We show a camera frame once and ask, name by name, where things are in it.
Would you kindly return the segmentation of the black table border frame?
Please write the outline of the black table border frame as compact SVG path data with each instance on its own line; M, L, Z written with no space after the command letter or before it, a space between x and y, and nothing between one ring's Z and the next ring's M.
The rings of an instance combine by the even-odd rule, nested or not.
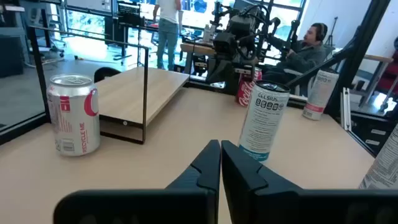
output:
M183 85L184 88L191 88L191 89L199 89L205 91L211 91L215 93L221 94L221 90L217 90L213 87L208 87L204 85L200 85L196 82L188 82ZM288 107L297 108L297 109L304 109L306 101L303 100L302 97L291 95L289 101L287 103ZM100 120L104 120L110 122L112 124L120 124L123 126L135 127L138 129L143 129L142 123L137 123L134 121L128 121L126 119L119 119L119 118L112 118L106 115L100 115ZM9 142L39 126L49 123L49 118L45 114L45 112L39 113L31 118L22 120L16 124L6 127L5 125L0 126L0 145L4 144L5 142ZM379 149L374 149L373 146L368 145L365 143L360 136L355 134L353 131L349 131L349 134L357 141L365 150L370 153L373 157L376 157L379 153Z

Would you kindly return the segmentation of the wooden shelf black metal frame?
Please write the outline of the wooden shelf black metal frame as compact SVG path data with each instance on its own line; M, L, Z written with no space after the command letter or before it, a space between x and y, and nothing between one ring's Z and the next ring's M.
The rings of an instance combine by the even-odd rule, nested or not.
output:
M114 130L121 127L141 130L134 139L101 128L101 135L135 144L146 142L148 124L186 84L190 76L149 67L149 48L124 42L123 45L144 50L144 65L132 68L96 84L99 90L99 118Z

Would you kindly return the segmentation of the white blue Celsius drink can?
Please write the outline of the white blue Celsius drink can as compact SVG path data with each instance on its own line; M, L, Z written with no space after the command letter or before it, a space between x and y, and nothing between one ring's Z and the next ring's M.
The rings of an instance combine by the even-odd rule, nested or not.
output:
M398 123L361 181L359 189L398 190Z
M330 68L320 69L308 94L303 116L320 120L338 81L339 73Z
M269 157L290 96L290 88L258 80L252 89L238 147L259 162Z

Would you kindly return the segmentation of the wooden background table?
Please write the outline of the wooden background table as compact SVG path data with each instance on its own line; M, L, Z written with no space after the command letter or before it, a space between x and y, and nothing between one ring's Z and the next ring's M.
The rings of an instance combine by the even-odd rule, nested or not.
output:
M188 75L191 74L192 57L194 54L211 55L211 56L215 54L215 50L213 48L198 45L198 44L189 44L186 42L182 42L180 44L180 48L181 48L182 52L187 53L184 73L186 73Z

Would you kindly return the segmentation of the black rig frame pole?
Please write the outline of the black rig frame pole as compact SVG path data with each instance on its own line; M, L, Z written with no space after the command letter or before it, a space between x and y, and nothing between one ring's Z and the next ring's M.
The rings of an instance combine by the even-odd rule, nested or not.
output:
M390 1L391 0L371 0L361 25L348 45L332 56L331 59L307 71L302 76L293 79L288 82L287 85L289 87L295 87L299 84L303 84L314 77L319 70L330 68L339 62L344 62L340 70L338 81L325 110L326 114L332 116L332 118L340 115L340 93L344 87L351 86L354 75L365 56Z

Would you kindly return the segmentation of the red chair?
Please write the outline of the red chair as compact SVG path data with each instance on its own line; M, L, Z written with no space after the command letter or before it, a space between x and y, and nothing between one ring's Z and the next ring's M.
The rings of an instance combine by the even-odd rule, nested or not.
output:
M394 52L392 58L393 62L387 66L376 87L376 90L383 94L389 91L395 79L398 77L398 50Z

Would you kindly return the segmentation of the red Coca-Cola can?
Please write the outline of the red Coca-Cola can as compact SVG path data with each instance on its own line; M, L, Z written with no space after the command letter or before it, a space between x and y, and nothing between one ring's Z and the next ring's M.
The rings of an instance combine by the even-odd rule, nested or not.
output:
M238 91L235 100L239 105L247 107L256 81L262 78L262 70L256 67L253 75L249 73L249 70L245 70L239 74Z

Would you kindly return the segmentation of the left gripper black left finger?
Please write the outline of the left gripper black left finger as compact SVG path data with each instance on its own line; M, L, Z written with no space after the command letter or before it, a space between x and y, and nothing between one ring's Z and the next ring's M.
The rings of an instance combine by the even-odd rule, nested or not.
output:
M220 168L211 140L166 188L79 190L58 202L53 224L217 224Z

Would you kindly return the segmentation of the standing person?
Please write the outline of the standing person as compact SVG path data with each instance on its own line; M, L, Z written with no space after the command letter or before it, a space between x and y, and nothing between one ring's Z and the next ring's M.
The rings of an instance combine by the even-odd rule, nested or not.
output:
M157 13L160 11L158 36L159 43L157 47L157 68L163 69L163 55L167 47L168 67L167 70L173 71L175 65L175 49L179 36L179 21L181 11L181 0L156 0L152 11L153 21L156 21Z

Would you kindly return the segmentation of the black headphones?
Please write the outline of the black headphones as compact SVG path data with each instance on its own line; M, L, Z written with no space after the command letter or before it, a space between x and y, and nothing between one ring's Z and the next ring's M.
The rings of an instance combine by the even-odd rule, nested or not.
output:
M319 22L314 23L313 26L316 28L316 40L322 42L328 31L327 25Z

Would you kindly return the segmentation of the silver red diet cola can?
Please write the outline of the silver red diet cola can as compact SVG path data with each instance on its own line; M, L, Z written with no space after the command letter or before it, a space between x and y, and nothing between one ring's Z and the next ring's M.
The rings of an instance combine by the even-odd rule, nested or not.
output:
M100 146L98 90L92 78L80 74L54 75L47 101L56 150L64 156L83 156Z

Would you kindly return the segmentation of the wooden desk metal legs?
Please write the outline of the wooden desk metal legs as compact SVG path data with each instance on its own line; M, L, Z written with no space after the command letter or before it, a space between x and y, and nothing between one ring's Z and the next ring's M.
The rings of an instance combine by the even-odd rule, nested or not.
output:
M393 58L390 57L380 57L380 56L375 56L375 55L365 55L364 59L366 60L372 60L378 62L378 65L376 67L376 70L370 79L366 89L361 92L362 98L360 99L359 102L359 108L362 108L364 105L368 104L370 98L372 97L377 84L379 83L382 75L385 72L385 69L387 66L393 62Z

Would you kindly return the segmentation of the seated person with headphones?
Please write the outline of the seated person with headphones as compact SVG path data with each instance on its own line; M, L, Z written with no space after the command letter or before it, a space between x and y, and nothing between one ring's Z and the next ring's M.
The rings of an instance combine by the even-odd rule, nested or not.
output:
M263 70L262 79L286 85L297 76L285 73L285 69L305 73L321 64L325 58L326 49L323 46L323 41L316 40L316 28L312 24L303 39L291 45L284 61Z

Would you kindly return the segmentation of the black drawer cabinet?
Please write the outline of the black drawer cabinet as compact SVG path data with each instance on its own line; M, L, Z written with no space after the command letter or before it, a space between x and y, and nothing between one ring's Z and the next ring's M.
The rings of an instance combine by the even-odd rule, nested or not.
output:
M378 155L396 124L396 121L386 116L351 112L351 131L373 157Z

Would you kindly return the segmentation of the black tripod stand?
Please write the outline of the black tripod stand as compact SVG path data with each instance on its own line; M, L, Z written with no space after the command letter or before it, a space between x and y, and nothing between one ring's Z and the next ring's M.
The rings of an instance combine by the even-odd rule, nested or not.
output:
M331 31L329 33L329 36L328 36L327 40L326 40L326 44L329 45L329 46L332 46L332 47L334 46L333 45L333 33L334 33L334 30L335 30L335 26L336 26L337 20L338 20L338 17L334 17L332 29L331 29Z

